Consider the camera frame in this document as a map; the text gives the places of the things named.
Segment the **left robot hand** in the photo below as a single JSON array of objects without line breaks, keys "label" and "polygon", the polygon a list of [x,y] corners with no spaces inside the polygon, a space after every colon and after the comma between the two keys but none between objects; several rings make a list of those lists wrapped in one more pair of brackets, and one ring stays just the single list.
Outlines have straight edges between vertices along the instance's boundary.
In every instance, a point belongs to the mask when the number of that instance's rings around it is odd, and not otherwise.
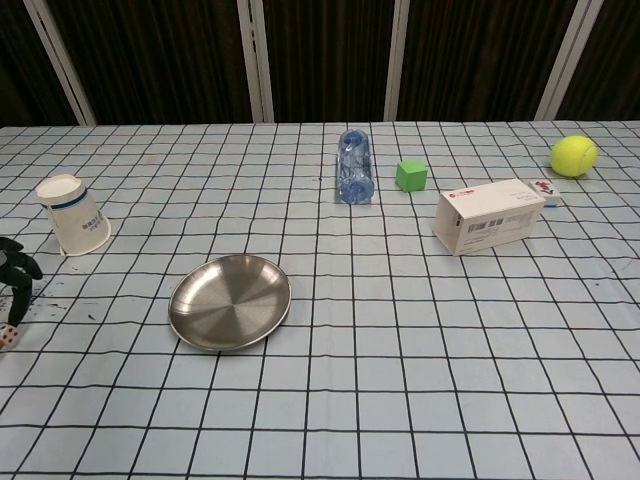
[{"label": "left robot hand", "polygon": [[23,252],[24,246],[7,237],[1,238],[1,282],[12,289],[13,301],[8,324],[17,327],[26,315],[34,280],[43,273],[36,260]]}]

